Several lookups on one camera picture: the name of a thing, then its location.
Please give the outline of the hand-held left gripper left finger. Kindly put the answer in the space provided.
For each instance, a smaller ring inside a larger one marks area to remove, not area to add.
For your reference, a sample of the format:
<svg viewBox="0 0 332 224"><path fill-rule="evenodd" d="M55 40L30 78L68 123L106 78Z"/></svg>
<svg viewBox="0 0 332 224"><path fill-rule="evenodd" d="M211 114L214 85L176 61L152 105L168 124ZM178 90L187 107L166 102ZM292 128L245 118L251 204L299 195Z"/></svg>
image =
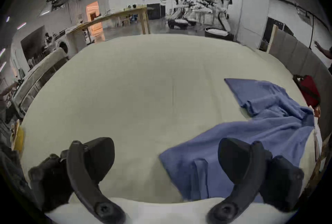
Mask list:
<svg viewBox="0 0 332 224"><path fill-rule="evenodd" d="M29 170L31 190L38 208L50 213L68 204L73 193L100 222L123 224L126 214L104 196L99 183L114 164L114 142L100 137L86 143L75 140L60 156L51 154Z"/></svg>

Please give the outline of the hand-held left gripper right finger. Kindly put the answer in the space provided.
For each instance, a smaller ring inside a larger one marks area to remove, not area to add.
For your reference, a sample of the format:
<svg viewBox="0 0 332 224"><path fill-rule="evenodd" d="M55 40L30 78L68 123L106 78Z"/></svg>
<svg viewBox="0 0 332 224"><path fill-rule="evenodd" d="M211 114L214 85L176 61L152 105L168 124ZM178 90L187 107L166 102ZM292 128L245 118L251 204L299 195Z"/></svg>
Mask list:
<svg viewBox="0 0 332 224"><path fill-rule="evenodd" d="M260 141L248 144L223 138L218 161L233 182L232 192L207 214L209 224L228 224L238 218L260 194L265 204L291 212L300 197L304 172L285 157L265 150Z"/></svg>

